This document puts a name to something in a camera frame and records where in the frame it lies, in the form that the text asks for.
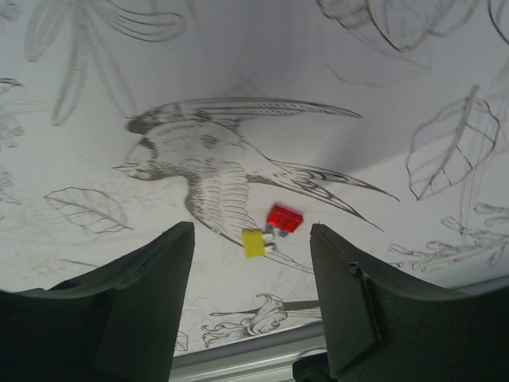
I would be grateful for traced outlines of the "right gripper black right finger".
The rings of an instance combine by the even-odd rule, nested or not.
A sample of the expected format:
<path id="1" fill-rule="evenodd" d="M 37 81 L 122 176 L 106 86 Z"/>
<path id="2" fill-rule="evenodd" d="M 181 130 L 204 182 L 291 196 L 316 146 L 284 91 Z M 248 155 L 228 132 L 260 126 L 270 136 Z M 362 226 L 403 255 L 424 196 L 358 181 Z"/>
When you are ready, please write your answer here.
<path id="1" fill-rule="evenodd" d="M 508 290 L 465 294 L 418 279 L 323 224 L 310 251 L 338 381 L 505 381 Z"/>

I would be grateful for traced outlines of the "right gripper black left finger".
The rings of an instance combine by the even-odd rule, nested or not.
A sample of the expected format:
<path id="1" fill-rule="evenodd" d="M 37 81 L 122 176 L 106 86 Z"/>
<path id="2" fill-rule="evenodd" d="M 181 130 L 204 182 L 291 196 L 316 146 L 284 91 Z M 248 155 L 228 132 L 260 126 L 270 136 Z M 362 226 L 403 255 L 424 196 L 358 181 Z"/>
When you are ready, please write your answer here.
<path id="1" fill-rule="evenodd" d="M 180 222 L 54 287 L 1 293 L 4 381 L 167 381 L 195 248 Z"/>

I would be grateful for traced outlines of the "red fuse from pair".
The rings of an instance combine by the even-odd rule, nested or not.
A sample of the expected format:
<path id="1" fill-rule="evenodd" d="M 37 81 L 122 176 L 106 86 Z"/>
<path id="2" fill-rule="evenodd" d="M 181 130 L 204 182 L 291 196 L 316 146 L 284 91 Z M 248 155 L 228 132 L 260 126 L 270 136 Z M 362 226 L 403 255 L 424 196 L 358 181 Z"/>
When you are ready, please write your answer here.
<path id="1" fill-rule="evenodd" d="M 281 204 L 271 206 L 266 215 L 266 224 L 285 234 L 293 234 L 303 224 L 304 215 Z"/>

